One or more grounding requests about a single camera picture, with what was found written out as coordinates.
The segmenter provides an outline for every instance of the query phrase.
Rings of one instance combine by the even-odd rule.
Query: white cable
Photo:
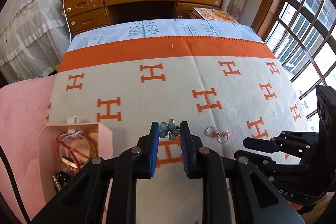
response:
[[[63,0],[63,12],[65,14],[65,20],[67,21],[67,25],[68,25],[68,29],[69,29],[69,35],[70,35],[70,43],[71,44],[71,31],[70,31],[70,25],[69,25],[69,22],[68,22],[68,17],[67,17],[67,14],[65,12],[65,8],[64,8],[64,0]]]

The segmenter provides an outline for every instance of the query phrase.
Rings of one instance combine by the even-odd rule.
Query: blue flower ring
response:
[[[161,122],[160,130],[159,136],[162,139],[168,135],[170,141],[176,141],[176,136],[180,135],[180,127],[175,125],[174,119],[170,119],[169,123]]]

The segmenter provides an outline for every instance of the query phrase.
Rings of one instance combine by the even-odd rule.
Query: power cord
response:
[[[0,145],[0,157],[1,157],[1,160],[2,160],[2,162],[3,162],[3,164],[4,164],[5,168],[6,168],[6,171],[8,173],[8,177],[9,177],[10,183],[12,185],[12,188],[13,188],[13,191],[14,191],[14,195],[15,195],[17,204],[19,205],[19,208],[21,210],[21,213],[22,213],[23,217],[25,218],[27,224],[30,224],[31,221],[30,221],[30,218],[29,218],[29,216],[27,214],[26,208],[23,205],[19,189],[18,189],[18,187],[16,185],[16,181],[15,181],[15,178],[14,178],[13,171],[11,169],[11,166],[9,165],[9,162],[8,162],[8,159],[6,157],[5,152],[2,150],[1,145]]]
[[[69,25],[69,22],[68,22],[68,16],[67,16],[67,14],[65,12],[65,8],[64,8],[64,0],[62,1],[62,3],[63,3],[63,12],[65,14],[65,20],[67,21],[68,30],[69,30],[69,34],[70,34],[70,43],[69,44],[71,44],[71,31],[70,31],[70,25]]]

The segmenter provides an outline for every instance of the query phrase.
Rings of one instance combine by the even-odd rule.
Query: window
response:
[[[286,0],[265,40],[287,72],[311,131],[319,130],[315,86],[324,82],[336,89],[335,23],[330,0]]]

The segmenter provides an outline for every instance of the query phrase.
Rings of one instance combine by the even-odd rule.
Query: orange stripe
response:
[[[276,59],[261,42],[226,37],[148,37],[80,48],[64,54],[58,72],[153,58],[242,56]]]

